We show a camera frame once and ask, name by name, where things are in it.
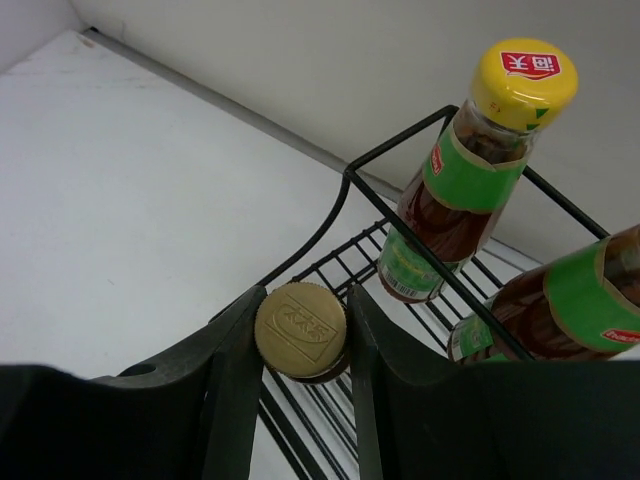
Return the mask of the small yellow label bottle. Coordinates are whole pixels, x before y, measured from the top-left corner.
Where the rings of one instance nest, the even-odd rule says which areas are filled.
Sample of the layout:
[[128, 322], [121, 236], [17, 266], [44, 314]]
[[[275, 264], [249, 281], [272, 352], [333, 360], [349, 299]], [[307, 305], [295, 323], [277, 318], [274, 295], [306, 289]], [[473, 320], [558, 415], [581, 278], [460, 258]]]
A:
[[348, 366], [345, 307], [315, 283], [291, 282], [268, 294], [256, 313], [254, 339], [266, 366], [300, 383], [329, 382]]

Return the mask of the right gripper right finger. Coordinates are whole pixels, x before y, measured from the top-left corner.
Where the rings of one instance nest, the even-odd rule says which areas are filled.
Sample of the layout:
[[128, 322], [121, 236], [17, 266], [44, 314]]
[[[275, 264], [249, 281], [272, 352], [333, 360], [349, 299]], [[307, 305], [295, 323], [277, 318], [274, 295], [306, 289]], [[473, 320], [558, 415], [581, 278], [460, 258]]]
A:
[[639, 365], [460, 366], [351, 288], [351, 376], [364, 479], [635, 479]]

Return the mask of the green label sauce bottle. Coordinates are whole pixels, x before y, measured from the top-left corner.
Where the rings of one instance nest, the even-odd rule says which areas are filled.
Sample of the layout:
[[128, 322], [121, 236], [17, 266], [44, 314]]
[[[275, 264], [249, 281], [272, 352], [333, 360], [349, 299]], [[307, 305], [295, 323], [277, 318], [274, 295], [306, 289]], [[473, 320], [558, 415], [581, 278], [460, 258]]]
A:
[[509, 38], [479, 60], [470, 94], [401, 195], [396, 214], [452, 272], [487, 243], [538, 134], [579, 85], [557, 46]]
[[639, 229], [510, 280], [485, 304], [536, 360], [606, 360], [639, 342]]

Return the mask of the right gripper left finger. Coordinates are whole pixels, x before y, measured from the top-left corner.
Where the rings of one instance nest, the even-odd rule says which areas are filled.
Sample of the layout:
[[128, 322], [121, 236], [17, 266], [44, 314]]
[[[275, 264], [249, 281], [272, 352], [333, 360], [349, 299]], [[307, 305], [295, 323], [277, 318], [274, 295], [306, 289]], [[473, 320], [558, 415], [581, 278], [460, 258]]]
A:
[[1, 369], [5, 479], [245, 479], [263, 363], [253, 340], [263, 287], [116, 376]]

